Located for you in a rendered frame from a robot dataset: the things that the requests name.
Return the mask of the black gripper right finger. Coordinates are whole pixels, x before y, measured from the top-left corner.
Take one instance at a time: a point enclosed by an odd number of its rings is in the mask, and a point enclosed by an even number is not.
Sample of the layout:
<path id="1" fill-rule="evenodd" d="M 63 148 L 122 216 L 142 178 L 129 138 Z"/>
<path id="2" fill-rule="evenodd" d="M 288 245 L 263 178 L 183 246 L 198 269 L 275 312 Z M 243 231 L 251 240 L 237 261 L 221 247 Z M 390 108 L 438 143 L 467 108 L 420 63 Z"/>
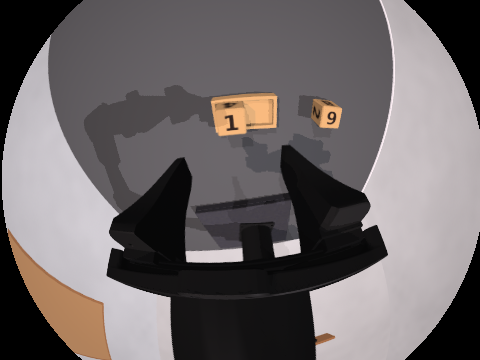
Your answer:
<path id="1" fill-rule="evenodd" d="M 281 172 L 291 198 L 300 250 L 324 254 L 365 238 L 362 220 L 371 204 L 365 193 L 327 175 L 290 145 L 282 145 Z"/>

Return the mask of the tan rectangular tray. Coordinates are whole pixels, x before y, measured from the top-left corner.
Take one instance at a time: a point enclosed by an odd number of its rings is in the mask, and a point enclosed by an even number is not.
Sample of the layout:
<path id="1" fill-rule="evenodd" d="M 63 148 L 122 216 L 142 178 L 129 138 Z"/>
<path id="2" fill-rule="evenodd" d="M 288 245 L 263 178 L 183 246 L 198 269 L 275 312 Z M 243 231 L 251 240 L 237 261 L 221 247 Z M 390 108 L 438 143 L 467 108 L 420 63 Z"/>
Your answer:
<path id="1" fill-rule="evenodd" d="M 239 94 L 214 97 L 211 100 L 216 133 L 218 132 L 215 109 L 218 103 L 243 101 L 246 129 L 276 128 L 277 96 L 274 93 Z"/>

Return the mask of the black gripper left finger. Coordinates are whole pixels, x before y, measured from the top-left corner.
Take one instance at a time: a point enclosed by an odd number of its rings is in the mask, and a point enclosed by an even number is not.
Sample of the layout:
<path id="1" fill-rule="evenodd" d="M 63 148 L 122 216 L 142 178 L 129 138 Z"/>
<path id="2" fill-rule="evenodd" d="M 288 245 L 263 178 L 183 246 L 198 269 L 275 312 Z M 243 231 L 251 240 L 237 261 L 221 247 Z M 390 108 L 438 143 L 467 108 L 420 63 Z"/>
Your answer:
<path id="1" fill-rule="evenodd" d="M 185 220 L 192 175 L 177 158 L 134 204 L 113 218 L 110 236 L 124 247 L 127 260 L 156 265 L 186 261 Z"/>

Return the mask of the tan cube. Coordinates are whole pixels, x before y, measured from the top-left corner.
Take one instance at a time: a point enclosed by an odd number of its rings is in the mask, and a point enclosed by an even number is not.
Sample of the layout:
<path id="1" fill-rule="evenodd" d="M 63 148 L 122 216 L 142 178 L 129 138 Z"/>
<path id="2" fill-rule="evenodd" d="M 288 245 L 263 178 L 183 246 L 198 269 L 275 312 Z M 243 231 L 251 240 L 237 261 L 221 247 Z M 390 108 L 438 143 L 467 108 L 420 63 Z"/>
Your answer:
<path id="1" fill-rule="evenodd" d="M 243 101 L 218 103 L 215 109 L 215 117 L 219 136 L 246 133 Z"/>
<path id="2" fill-rule="evenodd" d="M 342 108 L 328 100 L 313 99 L 312 120 L 320 128 L 338 128 Z"/>

